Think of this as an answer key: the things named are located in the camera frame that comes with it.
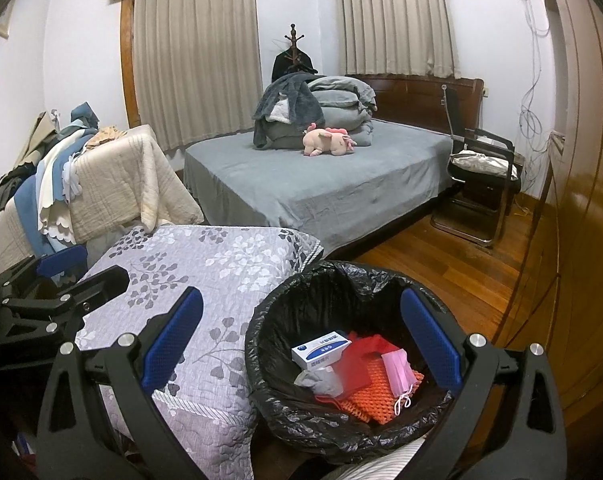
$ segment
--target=floral quilt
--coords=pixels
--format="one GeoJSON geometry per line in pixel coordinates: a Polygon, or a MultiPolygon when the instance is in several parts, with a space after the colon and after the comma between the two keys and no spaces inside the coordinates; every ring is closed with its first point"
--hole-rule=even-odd
{"type": "MultiPolygon", "coordinates": [[[[210,480],[252,479],[250,440],[256,411],[248,400],[244,336],[254,308],[290,275],[323,252],[319,241],[291,229],[137,227],[90,269],[128,271],[125,294],[85,317],[81,349],[110,346],[123,332],[139,333],[167,312],[186,286],[203,296],[200,325],[179,364],[153,399],[179,442],[210,480]]],[[[112,391],[104,400],[113,425],[128,434],[112,391]]]]}

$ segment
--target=trash can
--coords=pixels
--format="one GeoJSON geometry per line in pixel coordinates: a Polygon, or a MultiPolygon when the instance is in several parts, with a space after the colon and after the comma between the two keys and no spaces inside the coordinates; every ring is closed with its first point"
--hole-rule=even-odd
{"type": "Polygon", "coordinates": [[[453,316],[430,290],[406,275],[347,262],[315,264],[259,304],[246,333],[246,370],[251,400],[275,436],[297,450],[342,464],[385,455],[433,428],[452,396],[437,386],[402,320],[399,301],[407,287],[453,316]],[[310,390],[294,384],[300,368],[291,349],[335,330],[382,335],[405,349],[411,367],[424,375],[411,406],[389,423],[364,423],[317,402],[310,390]]]}

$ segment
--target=blue gripper pad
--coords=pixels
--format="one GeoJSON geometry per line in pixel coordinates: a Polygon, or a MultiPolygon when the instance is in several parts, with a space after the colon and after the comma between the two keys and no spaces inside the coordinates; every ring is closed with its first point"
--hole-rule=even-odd
{"type": "Polygon", "coordinates": [[[44,278],[52,278],[70,267],[86,264],[88,251],[83,245],[75,245],[42,258],[37,265],[37,274],[44,278]]]}
{"type": "Polygon", "coordinates": [[[401,294],[401,317],[440,388],[457,395],[461,391],[459,354],[422,300],[411,288],[401,294]]]}
{"type": "Polygon", "coordinates": [[[148,395],[166,386],[203,316],[201,292],[194,287],[189,289],[144,358],[141,389],[148,395]]]}

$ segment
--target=picture frame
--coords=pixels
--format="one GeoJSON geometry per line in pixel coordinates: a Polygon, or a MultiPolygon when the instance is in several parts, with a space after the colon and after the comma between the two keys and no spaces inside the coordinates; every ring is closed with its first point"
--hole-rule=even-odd
{"type": "Polygon", "coordinates": [[[6,8],[0,15],[0,36],[2,38],[8,39],[10,33],[10,16],[12,15],[12,8],[14,7],[14,1],[10,0],[10,2],[6,5],[6,8]]]}

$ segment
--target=plush toy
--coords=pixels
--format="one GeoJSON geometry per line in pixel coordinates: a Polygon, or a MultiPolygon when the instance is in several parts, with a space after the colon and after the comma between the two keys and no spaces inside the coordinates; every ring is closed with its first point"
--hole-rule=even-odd
{"type": "Polygon", "coordinates": [[[310,124],[303,137],[304,155],[321,155],[330,152],[333,155],[345,155],[355,151],[353,146],[357,143],[350,138],[343,128],[317,128],[315,123],[310,124]]]}

